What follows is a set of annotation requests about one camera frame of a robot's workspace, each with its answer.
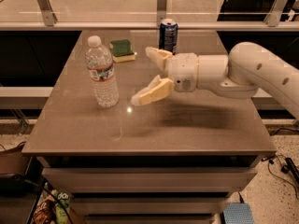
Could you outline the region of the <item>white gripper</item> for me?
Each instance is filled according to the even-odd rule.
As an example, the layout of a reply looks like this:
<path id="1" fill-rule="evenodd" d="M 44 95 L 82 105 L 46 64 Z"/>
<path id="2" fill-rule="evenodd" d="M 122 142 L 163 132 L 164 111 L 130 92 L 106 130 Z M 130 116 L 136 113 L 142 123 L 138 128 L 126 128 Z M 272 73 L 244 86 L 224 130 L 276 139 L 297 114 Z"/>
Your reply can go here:
<path id="1" fill-rule="evenodd" d="M 149 85 L 131 98 L 133 105 L 148 105 L 178 92 L 192 92 L 197 85 L 198 57 L 194 53 L 180 53 L 146 47 L 146 56 L 163 71 L 167 78 L 156 76 Z"/>

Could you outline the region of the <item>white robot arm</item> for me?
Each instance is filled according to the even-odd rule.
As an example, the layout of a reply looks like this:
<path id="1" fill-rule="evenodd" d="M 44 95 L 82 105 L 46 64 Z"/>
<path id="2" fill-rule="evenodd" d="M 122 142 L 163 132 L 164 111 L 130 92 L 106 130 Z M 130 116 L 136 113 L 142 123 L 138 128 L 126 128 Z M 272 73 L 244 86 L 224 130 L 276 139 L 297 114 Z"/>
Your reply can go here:
<path id="1" fill-rule="evenodd" d="M 148 105 L 173 91 L 209 90 L 227 98 L 250 98 L 262 89 L 299 119 L 299 70 L 264 47 L 236 44 L 227 55 L 172 54 L 146 48 L 146 56 L 164 72 L 132 96 L 133 105 Z"/>

